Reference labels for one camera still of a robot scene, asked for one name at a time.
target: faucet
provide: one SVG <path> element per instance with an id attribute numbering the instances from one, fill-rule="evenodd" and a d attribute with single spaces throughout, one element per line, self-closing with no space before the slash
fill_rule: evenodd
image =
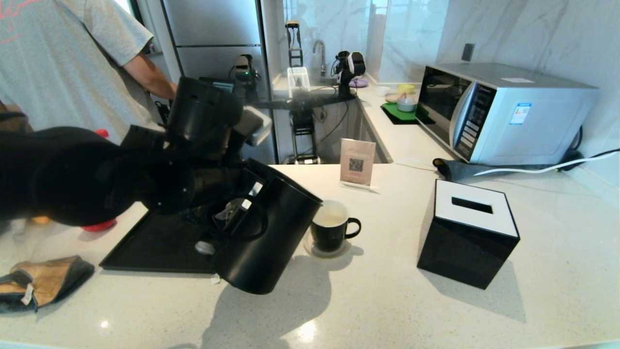
<path id="1" fill-rule="evenodd" d="M 327 65 L 325 64 L 325 42 L 319 39 L 314 42 L 312 53 L 316 53 L 316 45 L 321 45 L 321 76 L 325 76 Z"/>

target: black drip tray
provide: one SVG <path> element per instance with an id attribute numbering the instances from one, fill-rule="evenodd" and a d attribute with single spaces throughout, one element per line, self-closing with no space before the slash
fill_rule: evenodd
<path id="1" fill-rule="evenodd" d="M 204 227 L 187 222 L 180 214 L 149 211 L 99 266 L 105 270 L 213 274 L 211 256 L 194 249 L 204 231 Z"/>

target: small bowl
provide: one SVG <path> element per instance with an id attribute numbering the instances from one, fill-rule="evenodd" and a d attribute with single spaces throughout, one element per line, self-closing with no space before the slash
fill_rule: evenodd
<path id="1" fill-rule="evenodd" d="M 388 103 L 396 103 L 396 101 L 401 99 L 401 98 L 411 98 L 411 99 L 413 99 L 414 97 L 415 97 L 414 94 L 398 93 L 398 92 L 388 93 L 388 94 L 386 94 L 386 102 L 388 102 Z"/>
<path id="2" fill-rule="evenodd" d="M 400 84 L 398 85 L 398 91 L 400 93 L 413 93 L 415 91 L 415 86 L 411 84 Z"/>
<path id="3" fill-rule="evenodd" d="M 414 111 L 415 102 L 411 98 L 400 98 L 396 101 L 397 108 L 401 112 L 412 112 Z"/>

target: green tray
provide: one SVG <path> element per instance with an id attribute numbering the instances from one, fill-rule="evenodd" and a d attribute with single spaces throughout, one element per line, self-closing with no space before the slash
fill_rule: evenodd
<path id="1" fill-rule="evenodd" d="M 412 112 L 401 112 L 396 103 L 385 103 L 381 109 L 394 125 L 417 125 L 420 123 L 415 117 L 415 106 Z"/>

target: stainless steel refrigerator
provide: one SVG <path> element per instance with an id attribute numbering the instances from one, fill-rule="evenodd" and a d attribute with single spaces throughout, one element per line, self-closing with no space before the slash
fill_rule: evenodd
<path id="1" fill-rule="evenodd" d="M 260 0 L 161 0 L 164 15 L 183 76 L 229 79 L 235 58 L 252 55 L 252 66 L 262 79 L 257 81 L 261 101 L 271 99 L 265 36 Z M 237 95 L 244 97 L 236 84 Z M 273 118 L 269 110 L 261 110 Z M 275 163 L 275 135 L 258 147 L 245 146 L 244 157 Z"/>

